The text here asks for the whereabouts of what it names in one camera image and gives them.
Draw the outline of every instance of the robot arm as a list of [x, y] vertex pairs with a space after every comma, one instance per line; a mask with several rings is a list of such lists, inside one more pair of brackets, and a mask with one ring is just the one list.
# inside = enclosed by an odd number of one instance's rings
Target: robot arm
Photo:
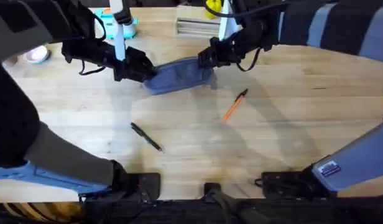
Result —
[[[126, 60], [95, 37], [92, 12], [79, 2], [0, 1], [0, 61], [48, 42], [62, 54], [114, 68], [117, 80], [142, 82], [155, 75], [143, 52], [128, 47]], [[0, 179], [72, 189], [88, 200], [155, 200], [159, 174], [128, 174], [116, 161], [98, 158], [57, 136], [0, 63]]]
[[[126, 4], [117, 15], [121, 24], [126, 23], [126, 15], [131, 16]], [[122, 46], [104, 42], [105, 34], [96, 38], [95, 20], [103, 25], [78, 1], [0, 1], [0, 61], [42, 44], [63, 42], [62, 54], [68, 63], [81, 59], [112, 68], [116, 81], [127, 78], [143, 82], [155, 76], [155, 68], [144, 52], [132, 47], [125, 51], [122, 36]], [[118, 47], [124, 51], [120, 58]]]
[[[199, 54], [202, 67], [239, 63], [245, 54], [273, 45], [306, 45], [383, 62], [383, 0], [234, 1], [243, 29], [227, 39], [214, 37]], [[339, 190], [383, 175], [383, 123], [301, 172], [264, 172], [256, 180], [267, 198], [330, 198]]]
[[304, 45], [363, 56], [383, 62], [383, 0], [234, 1], [234, 17], [242, 29], [199, 53], [200, 66], [239, 63], [257, 49], [273, 45]]

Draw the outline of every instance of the label sticker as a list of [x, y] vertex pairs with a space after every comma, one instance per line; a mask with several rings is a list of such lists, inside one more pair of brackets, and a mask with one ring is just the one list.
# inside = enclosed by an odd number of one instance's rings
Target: label sticker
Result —
[[334, 161], [329, 161], [326, 164], [319, 167], [318, 171], [323, 175], [323, 177], [329, 177], [329, 176], [341, 171], [341, 168]]

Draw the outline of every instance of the cable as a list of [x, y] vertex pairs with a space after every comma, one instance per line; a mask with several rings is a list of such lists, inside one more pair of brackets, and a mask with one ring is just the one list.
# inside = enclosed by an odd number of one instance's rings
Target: cable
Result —
[[101, 67], [101, 68], [98, 68], [96, 70], [93, 70], [93, 71], [89, 71], [89, 72], [85, 72], [84, 73], [84, 70], [85, 70], [85, 62], [84, 62], [84, 59], [81, 59], [81, 63], [82, 63], [82, 70], [80, 72], [78, 72], [78, 74], [80, 75], [90, 75], [90, 74], [93, 74], [93, 73], [98, 73], [98, 72], [101, 72], [103, 71], [106, 67]]
[[242, 12], [242, 13], [237, 13], [237, 14], [223, 14], [223, 13], [219, 13], [219, 12], [215, 12], [214, 10], [210, 9], [205, 0], [204, 1], [204, 7], [205, 9], [212, 13], [213, 15], [215, 16], [218, 16], [218, 17], [226, 17], [226, 18], [237, 18], [237, 17], [246, 17], [246, 16], [250, 16], [252, 14], [256, 14], [256, 13], [259, 13], [259, 12], [264, 12], [266, 10], [269, 10], [269, 9], [275, 9], [275, 8], [281, 8], [283, 6], [286, 6], [288, 5], [289, 1], [282, 1], [282, 2], [279, 2], [279, 3], [276, 3], [276, 4], [271, 4], [271, 5], [268, 5], [268, 6], [264, 6], [264, 7], [260, 7], [260, 8], [257, 8], [257, 9], [254, 9], [254, 10], [251, 10], [251, 11], [247, 11], [247, 12]]
[[100, 26], [103, 28], [103, 36], [97, 39], [100, 41], [104, 41], [106, 39], [106, 28], [104, 28], [104, 23], [97, 15], [93, 14], [93, 17], [99, 22]]
[[258, 56], [259, 56], [259, 52], [260, 52], [260, 51], [261, 51], [261, 48], [256, 49], [254, 59], [252, 60], [252, 63], [251, 63], [251, 65], [249, 66], [248, 69], [243, 69], [242, 66], [240, 65], [240, 63], [236, 63], [237, 68], [239, 68], [240, 71], [242, 71], [242, 72], [248, 72], [249, 70], [253, 69], [253, 68], [255, 67], [255, 63], [256, 63], [256, 61], [257, 61], [257, 59], [258, 59]]

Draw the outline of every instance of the orange pen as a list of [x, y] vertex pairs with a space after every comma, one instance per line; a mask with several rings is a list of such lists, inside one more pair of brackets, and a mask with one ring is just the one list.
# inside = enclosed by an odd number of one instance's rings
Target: orange pen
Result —
[[236, 100], [234, 101], [233, 105], [231, 105], [230, 109], [228, 110], [228, 112], [223, 116], [222, 118], [222, 121], [226, 121], [229, 116], [231, 115], [231, 113], [233, 113], [234, 109], [236, 109], [237, 105], [241, 102], [241, 100], [246, 96], [248, 92], [248, 88], [246, 88], [246, 90], [242, 91], [236, 98]]

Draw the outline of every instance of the wooden table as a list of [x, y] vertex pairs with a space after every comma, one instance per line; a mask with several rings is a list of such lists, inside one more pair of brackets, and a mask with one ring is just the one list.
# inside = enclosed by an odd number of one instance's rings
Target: wooden table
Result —
[[[126, 43], [155, 65], [194, 56], [204, 39], [174, 37], [177, 16], [201, 9], [135, 8], [139, 34]], [[262, 53], [247, 73], [217, 69], [216, 85], [150, 96], [130, 80], [115, 82], [107, 69], [79, 76], [60, 44], [51, 58], [23, 59], [11, 75], [57, 134], [128, 172], [160, 172], [160, 199], [193, 199], [205, 182], [221, 182], [233, 197], [262, 197], [252, 181], [262, 171], [301, 170], [356, 139], [383, 117], [383, 63], [309, 47], [277, 46]], [[250, 64], [252, 54], [242, 63]], [[245, 88], [247, 98], [227, 122], [221, 117]], [[137, 123], [164, 147], [156, 151], [129, 126]], [[340, 196], [383, 194], [383, 177]], [[71, 190], [0, 180], [0, 202], [77, 200]]]

